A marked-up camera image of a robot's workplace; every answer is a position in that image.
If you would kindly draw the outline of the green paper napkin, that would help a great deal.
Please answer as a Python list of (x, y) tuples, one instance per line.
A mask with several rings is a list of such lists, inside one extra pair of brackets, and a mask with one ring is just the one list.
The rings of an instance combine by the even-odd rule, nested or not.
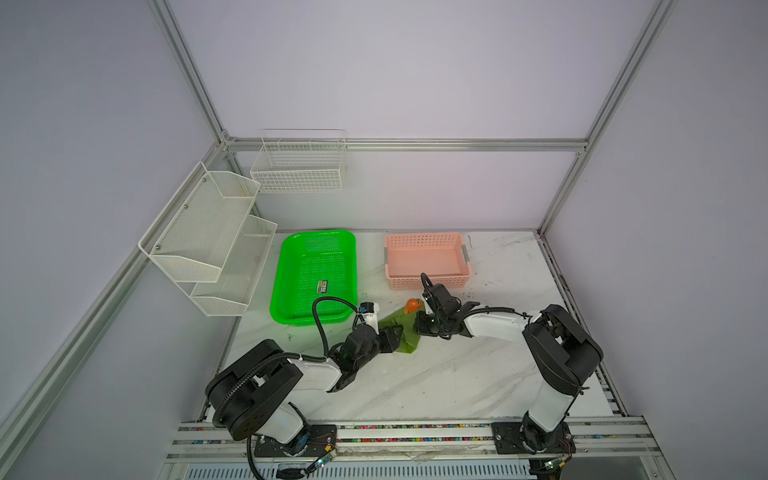
[(425, 311), (425, 307), (424, 302), (422, 301), (422, 307), (418, 311), (410, 314), (404, 313), (404, 307), (379, 320), (378, 324), (380, 327), (401, 325), (403, 327), (403, 338), (397, 352), (411, 354), (416, 350), (420, 341), (420, 335), (416, 334), (414, 331), (416, 313), (418, 311)]

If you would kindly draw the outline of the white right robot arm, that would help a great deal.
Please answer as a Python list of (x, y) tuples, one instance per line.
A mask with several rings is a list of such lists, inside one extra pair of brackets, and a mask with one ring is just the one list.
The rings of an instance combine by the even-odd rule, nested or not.
[(565, 438), (565, 418), (604, 358), (602, 348), (568, 310), (550, 304), (536, 317), (512, 307), (461, 302), (448, 289), (421, 276), (426, 310), (417, 314), (420, 336), (492, 338), (528, 347), (543, 378), (532, 406), (520, 422), (516, 443), (544, 452)]

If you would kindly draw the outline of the orange plastic spoon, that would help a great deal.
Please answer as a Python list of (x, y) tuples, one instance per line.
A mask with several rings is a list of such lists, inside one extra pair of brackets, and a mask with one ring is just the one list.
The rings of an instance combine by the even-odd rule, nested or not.
[(422, 307), (422, 301), (421, 300), (415, 299), (415, 298), (409, 299), (406, 302), (406, 305), (404, 307), (404, 313), (405, 314), (410, 314), (410, 313), (416, 312), (421, 307)]

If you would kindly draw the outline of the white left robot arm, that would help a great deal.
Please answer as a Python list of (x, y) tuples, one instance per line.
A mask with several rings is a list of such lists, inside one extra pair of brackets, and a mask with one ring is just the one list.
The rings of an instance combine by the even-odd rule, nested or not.
[(314, 318), (321, 356), (287, 352), (267, 339), (218, 373), (205, 389), (214, 408), (213, 425), (226, 429), (235, 441), (261, 436), (289, 455), (301, 453), (311, 442), (312, 426), (288, 397), (295, 391), (345, 389), (378, 355), (396, 352), (404, 338), (403, 326), (379, 324), (375, 303), (352, 310), (352, 330), (335, 346), (328, 344), (322, 322)]

